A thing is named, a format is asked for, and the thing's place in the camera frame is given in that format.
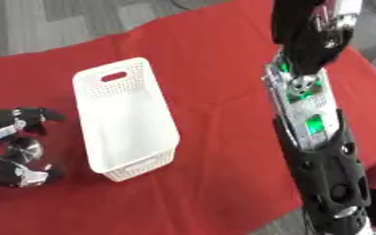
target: floor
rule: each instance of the floor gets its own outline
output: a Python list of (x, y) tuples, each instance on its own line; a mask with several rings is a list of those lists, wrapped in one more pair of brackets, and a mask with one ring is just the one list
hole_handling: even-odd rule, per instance
[[(226, 0), (174, 1), (195, 9)], [(365, 2), (352, 45), (376, 64), (376, 0)], [(0, 0), (0, 56), (68, 46), (181, 11), (171, 0)], [(304, 234), (301, 211), (251, 234)]]

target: black mechanical claw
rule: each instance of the black mechanical claw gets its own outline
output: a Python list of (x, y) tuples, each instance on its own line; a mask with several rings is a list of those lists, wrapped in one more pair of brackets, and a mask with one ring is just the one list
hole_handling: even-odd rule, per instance
[(47, 135), (47, 131), (42, 126), (42, 122), (63, 120), (63, 115), (44, 107), (18, 107), (14, 110), (0, 110), (0, 140), (15, 135), (17, 130), (44, 136)]
[(29, 169), (26, 164), (38, 160), (43, 155), (39, 141), (19, 137), (19, 131), (46, 135), (42, 123), (63, 121), (64, 116), (44, 107), (18, 107), (14, 110), (0, 110), (0, 142), (8, 146), (0, 155), (0, 185), (26, 187), (51, 183), (61, 179), (61, 169), (53, 164), (38, 171)]

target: table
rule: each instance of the table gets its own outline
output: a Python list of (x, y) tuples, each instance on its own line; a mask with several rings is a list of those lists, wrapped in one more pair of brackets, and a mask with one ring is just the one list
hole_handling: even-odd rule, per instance
[[(300, 199), (271, 125), (260, 80), (277, 50), (269, 1), (230, 3), (158, 19), (126, 34), (0, 58), (0, 108), (45, 106), (47, 154), (65, 180), (0, 188), (0, 235), (244, 234)], [(114, 184), (88, 167), (72, 90), (75, 73), (147, 58), (182, 136), (171, 165)], [(331, 83), (367, 167), (376, 165), (376, 71), (352, 49)]]

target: red tablecloth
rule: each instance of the red tablecloth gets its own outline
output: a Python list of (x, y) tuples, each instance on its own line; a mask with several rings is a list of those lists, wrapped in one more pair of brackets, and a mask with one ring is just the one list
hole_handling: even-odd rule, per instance
[[(46, 106), (46, 151), (64, 164), (55, 185), (0, 188), (0, 235), (243, 234), (296, 208), (299, 197), (271, 125), (260, 80), (276, 47), (271, 4), (241, 0), (162, 18), (126, 34), (0, 58), (0, 108)], [(72, 77), (147, 58), (182, 136), (175, 162), (114, 184), (92, 173)], [(376, 165), (376, 71), (357, 52), (329, 67), (367, 166)]]

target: white plastic basket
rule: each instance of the white plastic basket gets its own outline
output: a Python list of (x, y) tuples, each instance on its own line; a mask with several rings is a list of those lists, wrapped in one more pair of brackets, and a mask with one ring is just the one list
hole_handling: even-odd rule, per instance
[(172, 161), (180, 136), (147, 60), (79, 72), (73, 87), (94, 172), (119, 182)]

